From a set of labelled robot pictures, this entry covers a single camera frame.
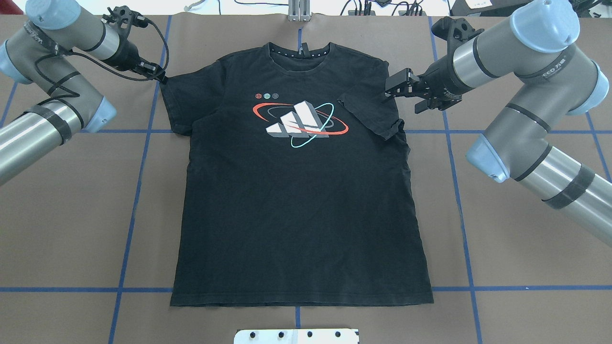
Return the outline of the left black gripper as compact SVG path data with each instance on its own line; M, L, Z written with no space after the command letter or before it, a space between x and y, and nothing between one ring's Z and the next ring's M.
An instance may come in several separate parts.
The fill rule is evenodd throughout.
M113 55L113 67L116 70L133 70L138 66L139 74L146 80L156 80L161 84L167 83L165 67L143 60L133 43L123 42Z

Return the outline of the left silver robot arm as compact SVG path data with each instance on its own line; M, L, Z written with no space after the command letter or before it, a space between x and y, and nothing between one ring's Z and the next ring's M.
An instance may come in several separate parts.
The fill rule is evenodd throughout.
M25 13L23 27L1 45L1 72L17 83L38 85L47 98L2 127L2 184L79 131L99 131L116 117L115 107L68 56L85 57L120 77L136 73L136 81L167 79L166 66L141 57L128 39L133 27L153 22L127 6L98 18L75 0L28 0Z

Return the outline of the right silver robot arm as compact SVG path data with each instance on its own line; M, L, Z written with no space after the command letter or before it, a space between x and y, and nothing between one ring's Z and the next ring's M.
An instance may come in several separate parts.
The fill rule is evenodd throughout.
M609 91L600 66L576 45L579 17L568 0L534 0L489 29L444 17L431 32L447 54L416 75L390 76L385 95L419 97L415 112L446 110L462 95L507 74L523 86L468 150L497 183L514 179L549 207L611 244L611 183L545 139L564 117L583 115Z

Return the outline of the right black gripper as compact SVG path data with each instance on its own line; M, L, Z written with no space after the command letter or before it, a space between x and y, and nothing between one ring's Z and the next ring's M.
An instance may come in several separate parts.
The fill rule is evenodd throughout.
M462 101L463 85L447 61L436 61L420 77L411 68L389 76L385 81L385 96L417 97L420 93L414 87L418 85L426 95L415 104L415 114L433 109L443 111Z

